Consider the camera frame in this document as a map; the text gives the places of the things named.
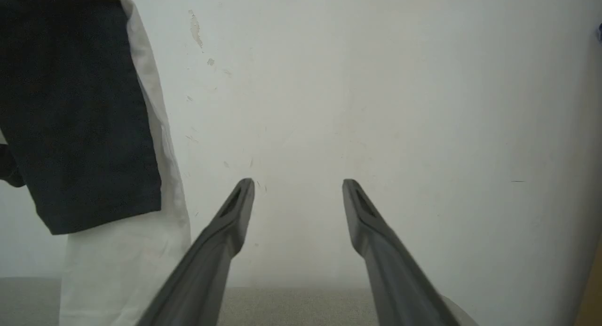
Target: gray fabric surface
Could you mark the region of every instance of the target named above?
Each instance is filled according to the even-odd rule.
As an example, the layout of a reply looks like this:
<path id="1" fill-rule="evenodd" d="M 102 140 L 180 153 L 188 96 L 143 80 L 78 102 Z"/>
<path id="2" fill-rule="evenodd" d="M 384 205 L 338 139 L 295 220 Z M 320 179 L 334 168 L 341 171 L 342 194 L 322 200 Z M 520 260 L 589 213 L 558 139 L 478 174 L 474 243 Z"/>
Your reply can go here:
<path id="1" fill-rule="evenodd" d="M 60 280 L 0 278 L 0 326 L 56 326 Z M 477 324 L 445 299 L 462 326 Z M 219 326 L 377 326 L 367 289 L 228 288 Z"/>

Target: white cloth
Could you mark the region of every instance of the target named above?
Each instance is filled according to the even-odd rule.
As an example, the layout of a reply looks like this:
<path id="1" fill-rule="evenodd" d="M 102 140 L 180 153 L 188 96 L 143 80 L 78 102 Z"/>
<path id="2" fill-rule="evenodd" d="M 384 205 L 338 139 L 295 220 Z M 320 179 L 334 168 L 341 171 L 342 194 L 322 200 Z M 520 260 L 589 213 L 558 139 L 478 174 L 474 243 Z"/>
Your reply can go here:
<path id="1" fill-rule="evenodd" d="M 189 215 L 157 67 L 134 3 L 121 2 L 149 113 L 162 207 L 67 237 L 60 326 L 135 325 L 190 245 Z"/>

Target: clothing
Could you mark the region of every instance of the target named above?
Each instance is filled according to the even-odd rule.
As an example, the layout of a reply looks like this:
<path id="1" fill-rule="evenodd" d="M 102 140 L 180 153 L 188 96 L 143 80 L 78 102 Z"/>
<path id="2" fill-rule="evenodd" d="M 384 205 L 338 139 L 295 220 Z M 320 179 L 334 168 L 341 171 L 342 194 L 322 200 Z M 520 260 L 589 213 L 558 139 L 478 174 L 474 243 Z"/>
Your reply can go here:
<path id="1" fill-rule="evenodd" d="M 38 214 L 69 234 L 60 325 L 133 326 L 190 245 L 140 16 L 131 0 L 0 0 L 0 19 L 17 29 L 0 51 L 22 59 L 0 61 L 0 128 Z"/>

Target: white wall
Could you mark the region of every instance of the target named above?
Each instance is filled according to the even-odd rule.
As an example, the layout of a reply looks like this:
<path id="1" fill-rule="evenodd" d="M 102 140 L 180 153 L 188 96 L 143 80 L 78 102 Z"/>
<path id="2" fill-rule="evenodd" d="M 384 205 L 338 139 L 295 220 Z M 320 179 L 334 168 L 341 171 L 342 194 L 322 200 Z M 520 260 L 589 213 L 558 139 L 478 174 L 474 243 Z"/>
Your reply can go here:
<path id="1" fill-rule="evenodd" d="M 602 0 L 134 1 L 193 233 L 258 181 L 230 285 L 368 285 L 353 177 L 481 325 L 570 324 L 602 227 Z M 56 271 L 62 240 L 36 248 L 0 195 L 26 211 L 0 257 L 30 252 L 0 274 Z"/>

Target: gray surface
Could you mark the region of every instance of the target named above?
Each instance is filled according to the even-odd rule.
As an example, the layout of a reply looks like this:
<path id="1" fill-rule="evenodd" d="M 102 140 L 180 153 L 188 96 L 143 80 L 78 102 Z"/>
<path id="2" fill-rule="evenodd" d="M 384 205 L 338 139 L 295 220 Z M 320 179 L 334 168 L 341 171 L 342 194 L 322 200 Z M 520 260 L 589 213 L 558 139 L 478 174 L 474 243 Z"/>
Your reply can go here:
<path id="1" fill-rule="evenodd" d="M 0 326 L 56 326 L 60 281 L 0 278 Z M 463 326 L 476 326 L 464 311 L 446 303 Z M 369 290 L 226 290 L 220 326 L 376 326 Z"/>

